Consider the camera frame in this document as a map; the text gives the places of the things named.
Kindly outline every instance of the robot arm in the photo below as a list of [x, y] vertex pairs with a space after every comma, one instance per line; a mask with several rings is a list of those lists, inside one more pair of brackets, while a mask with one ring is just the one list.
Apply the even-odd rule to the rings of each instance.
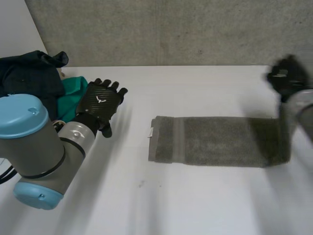
[[112, 135], [109, 120], [127, 92], [118, 83], [91, 82], [76, 117], [57, 134], [40, 100], [16, 94], [0, 99], [0, 155], [22, 176], [14, 188], [21, 202], [51, 210], [63, 198], [100, 130]]
[[313, 142], [313, 85], [307, 71], [290, 55], [273, 66], [267, 80], [280, 94], [289, 135], [300, 124]]

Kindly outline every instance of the teal cloth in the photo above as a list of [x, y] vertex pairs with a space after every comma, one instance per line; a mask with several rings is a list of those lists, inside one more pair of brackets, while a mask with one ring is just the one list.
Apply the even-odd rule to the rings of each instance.
[[62, 80], [65, 95], [58, 99], [58, 120], [69, 122], [75, 117], [80, 98], [85, 94], [88, 82], [83, 76]]

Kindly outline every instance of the blurred robot arm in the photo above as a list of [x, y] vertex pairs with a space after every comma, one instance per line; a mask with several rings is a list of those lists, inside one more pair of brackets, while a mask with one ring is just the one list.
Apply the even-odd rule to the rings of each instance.
[[300, 124], [313, 142], [313, 87], [308, 72], [290, 55], [272, 67], [267, 80], [280, 94], [288, 122]]

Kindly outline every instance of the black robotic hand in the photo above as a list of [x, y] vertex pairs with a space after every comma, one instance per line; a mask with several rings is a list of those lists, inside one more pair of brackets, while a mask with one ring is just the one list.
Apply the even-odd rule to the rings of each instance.
[[113, 82], [109, 87], [110, 84], [110, 80], [102, 82], [100, 78], [90, 82], [86, 93], [76, 108], [76, 115], [93, 118], [98, 124], [96, 127], [106, 138], [112, 136], [109, 121], [116, 113], [117, 107], [123, 102], [124, 95], [128, 92], [126, 88], [117, 92], [118, 82]]
[[277, 62], [267, 74], [268, 82], [281, 95], [281, 102], [294, 93], [309, 89], [309, 76], [293, 55]]

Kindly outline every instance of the white tabletop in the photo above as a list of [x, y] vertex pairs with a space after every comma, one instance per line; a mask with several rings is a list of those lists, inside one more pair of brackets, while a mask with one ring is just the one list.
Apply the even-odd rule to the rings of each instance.
[[[313, 147], [301, 129], [291, 162], [267, 169], [148, 161], [151, 119], [276, 117], [263, 66], [65, 68], [129, 89], [59, 206], [18, 202], [0, 185], [1, 235], [311, 235]], [[0, 165], [1, 172], [6, 167]]]

